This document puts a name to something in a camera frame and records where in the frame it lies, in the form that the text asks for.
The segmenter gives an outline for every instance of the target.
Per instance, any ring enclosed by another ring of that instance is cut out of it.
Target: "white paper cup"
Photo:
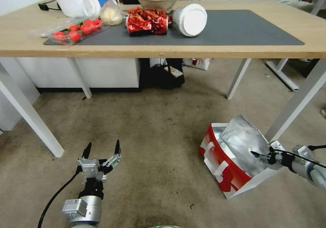
[[[207,23],[207,12],[201,5],[190,4],[177,8],[173,12],[173,22],[180,32],[188,37],[194,37],[204,30]]]

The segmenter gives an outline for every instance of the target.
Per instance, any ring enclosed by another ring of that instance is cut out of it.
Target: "plastic bag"
[[[122,23],[126,13],[120,9],[119,0],[109,0],[102,7],[100,17],[104,25],[114,26]]]

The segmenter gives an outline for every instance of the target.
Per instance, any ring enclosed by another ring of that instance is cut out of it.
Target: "cup lid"
[[[83,11],[85,16],[88,17],[99,16],[101,5],[98,0],[83,0]]]
[[[206,10],[198,4],[186,6],[180,14],[179,25],[186,36],[196,36],[200,34],[207,23]]]

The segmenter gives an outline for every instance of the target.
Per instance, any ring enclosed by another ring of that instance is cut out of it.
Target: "floor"
[[[294,93],[255,59],[233,100],[225,94],[240,60],[213,60],[208,71],[184,68],[177,89],[141,93],[45,93],[36,110],[65,148],[54,158],[21,120],[0,135],[1,227],[37,227],[51,196],[75,172],[89,141],[91,157],[113,154],[120,139],[122,162],[108,176],[100,227],[178,225],[195,227],[325,227],[326,195],[284,169],[255,189],[226,200],[198,154],[211,122],[243,114],[265,133]],[[296,83],[303,78],[291,67]],[[324,86],[280,138],[296,144],[325,144]],[[326,162],[326,151],[318,159]],[[78,176],[53,202],[43,227],[70,227],[61,209],[82,190]]]

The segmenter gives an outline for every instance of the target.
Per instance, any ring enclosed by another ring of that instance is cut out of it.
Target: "robotic arm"
[[[280,166],[287,167],[291,172],[307,179],[314,186],[326,192],[326,167],[314,161],[311,153],[316,149],[326,146],[302,146],[297,145],[292,152],[276,149],[273,147],[278,141],[272,142],[267,155],[251,151],[261,162],[266,163],[271,169],[278,169]]]
[[[62,212],[69,218],[74,228],[98,227],[102,213],[101,202],[104,197],[103,183],[107,179],[107,174],[118,165],[122,157],[119,140],[116,142],[114,155],[109,159],[89,159],[91,147],[92,143],[90,142],[85,148],[82,158],[77,159],[80,165],[77,166],[74,176],[50,199],[40,217],[38,228],[41,228],[43,218],[52,201],[80,172],[84,176],[85,188],[79,193],[78,199],[65,201]]]

